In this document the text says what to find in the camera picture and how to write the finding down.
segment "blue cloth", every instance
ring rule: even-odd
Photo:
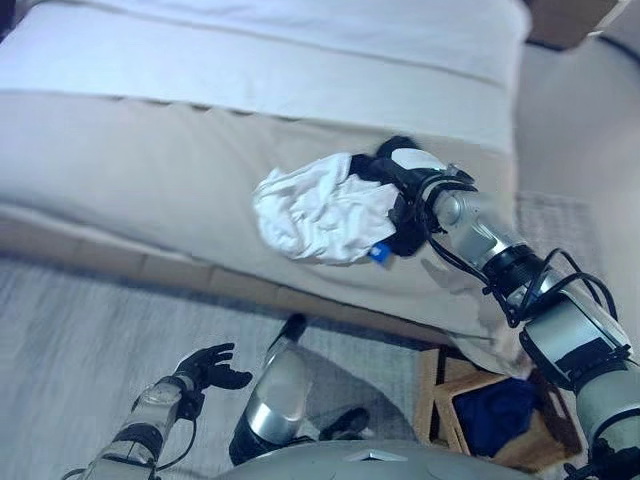
[[[515,378],[453,399],[470,452],[490,457],[529,429],[531,415],[538,405],[535,387]]]

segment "wooden box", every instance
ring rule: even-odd
[[[464,366],[450,352],[429,351],[421,365],[421,390],[414,419],[418,437],[424,443],[440,444],[450,450],[470,455],[464,431],[453,399],[472,390],[505,380],[507,377],[479,371],[471,363]],[[447,366],[453,370],[447,375]],[[435,375],[429,382],[429,370]],[[582,446],[575,425],[558,389],[549,384],[538,370],[529,381],[536,386],[542,406],[534,411],[529,430],[509,441],[492,458],[499,465],[535,473],[581,452]]]

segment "white wall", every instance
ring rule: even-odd
[[[571,53],[527,47],[523,62],[520,189],[591,203],[606,280],[639,350],[640,68],[595,39]]]

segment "beige mattress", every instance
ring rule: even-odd
[[[436,327],[481,365],[513,372],[519,349],[497,307],[429,248],[383,269],[294,262],[262,243],[251,193],[272,168],[293,170],[338,151],[372,152],[393,133],[185,104],[2,93],[0,201],[5,217],[50,231],[108,237],[125,249],[133,241],[156,256]],[[453,139],[414,138],[464,167],[511,214],[511,158]]]

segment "white cloth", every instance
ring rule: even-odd
[[[398,190],[349,174],[336,153],[292,173],[274,169],[253,194],[262,239],[293,258],[350,263],[396,231],[388,213]]]

